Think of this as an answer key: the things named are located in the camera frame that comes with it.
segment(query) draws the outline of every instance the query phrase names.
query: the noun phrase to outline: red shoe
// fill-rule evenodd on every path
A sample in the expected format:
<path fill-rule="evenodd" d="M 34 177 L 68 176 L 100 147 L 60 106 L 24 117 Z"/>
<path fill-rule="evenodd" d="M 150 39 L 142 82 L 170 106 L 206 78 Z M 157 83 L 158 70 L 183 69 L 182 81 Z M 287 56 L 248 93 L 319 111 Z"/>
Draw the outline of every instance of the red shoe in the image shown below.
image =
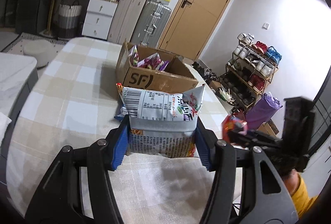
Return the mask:
<path fill-rule="evenodd" d="M 252 47 L 261 52 L 262 54 L 264 54 L 268 50 L 268 47 L 260 41 L 257 41 L 256 44 L 252 45 Z"/>
<path fill-rule="evenodd" d="M 257 82 L 256 77 L 258 77 L 256 74 L 253 74 L 249 81 L 247 82 L 251 87 L 254 86 Z"/>
<path fill-rule="evenodd" d="M 264 88 L 265 81 L 261 77 L 255 78 L 255 85 L 253 89 L 257 92 L 260 92 Z"/>

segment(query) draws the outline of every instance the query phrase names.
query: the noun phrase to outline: person's hand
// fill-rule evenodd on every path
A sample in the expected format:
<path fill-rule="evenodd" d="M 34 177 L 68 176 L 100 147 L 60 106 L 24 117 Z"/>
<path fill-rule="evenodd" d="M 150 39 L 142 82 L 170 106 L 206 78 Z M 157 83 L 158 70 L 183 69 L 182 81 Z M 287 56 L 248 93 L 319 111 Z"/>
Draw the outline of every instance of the person's hand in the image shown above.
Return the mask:
<path fill-rule="evenodd" d="M 300 183 L 300 178 L 299 178 L 299 174 L 297 173 L 297 170 L 293 169 L 289 175 L 282 177 L 282 180 L 288 192 L 292 196 L 293 193 L 299 187 L 299 183 Z"/>

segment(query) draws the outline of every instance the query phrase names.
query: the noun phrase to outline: suitcase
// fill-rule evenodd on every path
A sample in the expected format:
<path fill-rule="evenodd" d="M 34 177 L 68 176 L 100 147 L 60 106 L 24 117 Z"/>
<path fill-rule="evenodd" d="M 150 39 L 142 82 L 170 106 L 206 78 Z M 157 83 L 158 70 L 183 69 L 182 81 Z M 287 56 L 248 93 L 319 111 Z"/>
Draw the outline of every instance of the suitcase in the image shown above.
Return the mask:
<path fill-rule="evenodd" d="M 147 0 L 134 29 L 131 42 L 155 48 L 170 18 L 171 9 Z"/>
<path fill-rule="evenodd" d="M 122 44 L 130 40 L 146 0 L 119 0 L 107 41 Z"/>

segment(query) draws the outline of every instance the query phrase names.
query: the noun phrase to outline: blue gripper pad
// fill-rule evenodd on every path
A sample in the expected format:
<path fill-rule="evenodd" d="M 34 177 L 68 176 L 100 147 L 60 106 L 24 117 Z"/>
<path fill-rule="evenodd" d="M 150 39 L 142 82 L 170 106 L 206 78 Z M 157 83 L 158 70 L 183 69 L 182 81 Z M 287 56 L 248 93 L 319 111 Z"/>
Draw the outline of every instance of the blue gripper pad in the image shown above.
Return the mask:
<path fill-rule="evenodd" d="M 203 131 L 205 130 L 201 130 L 198 126 L 195 129 L 195 146 L 197 147 L 202 165 L 205 166 L 209 172 L 211 172 L 211 151 L 203 137 Z"/>
<path fill-rule="evenodd" d="M 130 131 L 129 121 L 123 120 L 118 128 L 118 131 L 120 133 L 115 134 L 116 136 L 118 135 L 118 139 L 114 146 L 113 159 L 111 162 L 111 167 L 113 170 L 116 170 L 117 167 L 122 164 L 124 154 L 128 146 L 128 135 Z"/>

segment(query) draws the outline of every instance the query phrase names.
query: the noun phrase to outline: gray ottoman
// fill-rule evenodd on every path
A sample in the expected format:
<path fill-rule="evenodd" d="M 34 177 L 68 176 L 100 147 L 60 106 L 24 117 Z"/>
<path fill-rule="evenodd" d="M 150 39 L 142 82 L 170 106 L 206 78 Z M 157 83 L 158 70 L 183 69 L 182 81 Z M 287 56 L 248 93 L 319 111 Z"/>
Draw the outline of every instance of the gray ottoman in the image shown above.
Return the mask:
<path fill-rule="evenodd" d="M 52 44 L 46 40 L 30 41 L 23 47 L 23 54 L 35 57 L 37 68 L 46 66 L 51 58 Z"/>

